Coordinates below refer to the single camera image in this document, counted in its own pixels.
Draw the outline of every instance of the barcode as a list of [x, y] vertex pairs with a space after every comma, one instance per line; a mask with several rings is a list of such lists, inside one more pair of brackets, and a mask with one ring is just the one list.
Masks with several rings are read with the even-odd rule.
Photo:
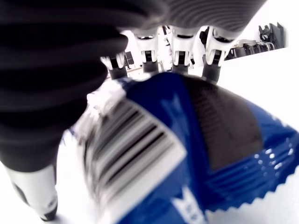
[[102, 223], [117, 222], [186, 155], [161, 121], [126, 99], [103, 118], [88, 151], [87, 181], [102, 207]]

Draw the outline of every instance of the white barcode label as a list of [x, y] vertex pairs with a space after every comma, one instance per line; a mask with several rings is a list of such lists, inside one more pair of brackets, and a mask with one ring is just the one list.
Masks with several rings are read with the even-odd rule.
[[186, 150], [161, 121], [127, 99], [103, 118], [86, 155], [89, 185], [101, 224], [114, 224], [142, 201], [185, 158]]

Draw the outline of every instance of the blue snack package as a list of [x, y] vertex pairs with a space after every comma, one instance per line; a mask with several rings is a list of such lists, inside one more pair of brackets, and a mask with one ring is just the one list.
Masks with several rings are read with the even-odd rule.
[[167, 72], [117, 82], [84, 153], [99, 223], [206, 224], [299, 164], [297, 131], [219, 86]]

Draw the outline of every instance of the robotic hand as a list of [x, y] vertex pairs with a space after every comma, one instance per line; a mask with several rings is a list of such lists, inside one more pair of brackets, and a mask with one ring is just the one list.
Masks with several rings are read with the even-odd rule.
[[264, 2], [0, 0], [0, 160], [20, 198], [41, 219], [55, 217], [59, 142], [106, 66], [112, 78], [126, 76], [128, 40], [120, 31], [133, 31], [144, 71], [157, 72], [157, 27], [172, 26], [173, 71], [183, 74], [197, 31], [210, 25], [203, 77], [216, 83], [233, 41]]

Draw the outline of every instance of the white table surface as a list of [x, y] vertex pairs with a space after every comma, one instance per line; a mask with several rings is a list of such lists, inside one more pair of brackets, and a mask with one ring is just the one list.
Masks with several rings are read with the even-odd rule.
[[[299, 130], [299, 72], [296, 49], [280, 49], [230, 60], [221, 69], [219, 85], [268, 110]], [[190, 73], [201, 74], [202, 68]], [[96, 206], [89, 198], [78, 168], [75, 145], [61, 146], [57, 165], [58, 219], [49, 224], [93, 224]], [[210, 224], [299, 223], [299, 171], [275, 194], [227, 212], [208, 212]], [[0, 224], [43, 223], [14, 193], [0, 165]]]

